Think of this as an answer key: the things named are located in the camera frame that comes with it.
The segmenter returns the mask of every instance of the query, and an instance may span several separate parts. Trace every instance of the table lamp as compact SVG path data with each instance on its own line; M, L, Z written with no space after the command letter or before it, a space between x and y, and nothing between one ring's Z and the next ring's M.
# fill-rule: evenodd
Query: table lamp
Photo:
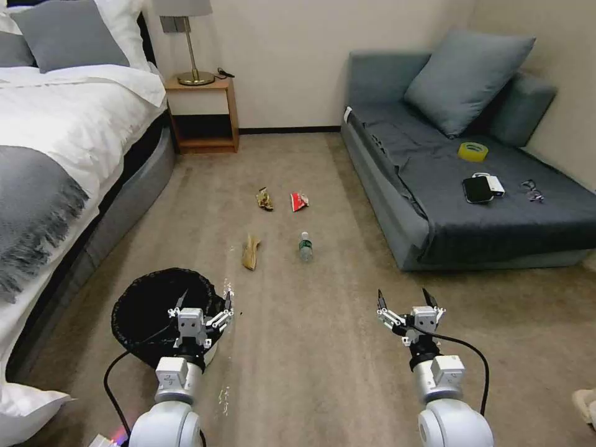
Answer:
M159 16L181 17L184 21L184 31L188 51L191 55L192 71L178 75L178 82L188 86L203 86L215 81L215 76L206 71L197 70L191 42L191 24L188 17L208 16L213 12L210 0L153 0L153 7Z

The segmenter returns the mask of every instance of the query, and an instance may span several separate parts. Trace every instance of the crumpled wrapper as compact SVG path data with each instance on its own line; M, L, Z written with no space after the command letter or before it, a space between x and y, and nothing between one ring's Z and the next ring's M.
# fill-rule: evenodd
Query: crumpled wrapper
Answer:
M293 192L290 194L290 200L292 202L292 211L294 212L309 206L309 198L301 192Z
M256 249L260 243L260 239L252 237L250 234L246 239L244 253L242 253L242 265L249 270L254 270L256 267Z
M273 211L273 201L271 200L271 196L267 192L266 187L259 190L259 193L256 195L256 202L264 210Z

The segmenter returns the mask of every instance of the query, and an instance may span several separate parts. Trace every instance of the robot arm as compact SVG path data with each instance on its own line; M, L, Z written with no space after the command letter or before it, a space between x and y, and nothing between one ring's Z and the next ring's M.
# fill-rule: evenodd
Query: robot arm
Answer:
M426 306L410 314L387 308L379 290L377 316L410 348L410 368L418 396L425 409L418 416L420 438L425 447L493 447L486 419L462 401L461 381L466 368L458 356L442 356L433 340L445 309L423 289Z
M202 309L169 311L178 319L180 336L174 347L179 354L163 357L157 365L156 404L135 423L129 447L205 447L201 421L192 406L205 370L204 354L232 322L232 297L228 288L224 310L209 320Z

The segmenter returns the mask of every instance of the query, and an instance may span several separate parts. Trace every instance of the sofa armrest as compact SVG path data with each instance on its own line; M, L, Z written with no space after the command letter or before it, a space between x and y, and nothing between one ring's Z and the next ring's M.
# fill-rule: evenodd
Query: sofa armrest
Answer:
M401 100L429 57L430 52L351 52L345 105Z
M517 73L495 99L488 133L502 143L525 146L557 89L527 73Z

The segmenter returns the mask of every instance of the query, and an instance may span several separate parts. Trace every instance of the wooden nightstand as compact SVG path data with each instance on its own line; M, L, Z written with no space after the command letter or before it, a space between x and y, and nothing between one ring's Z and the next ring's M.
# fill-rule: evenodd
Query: wooden nightstand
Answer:
M232 79L189 87L174 77L165 87L180 153L238 152L238 112Z

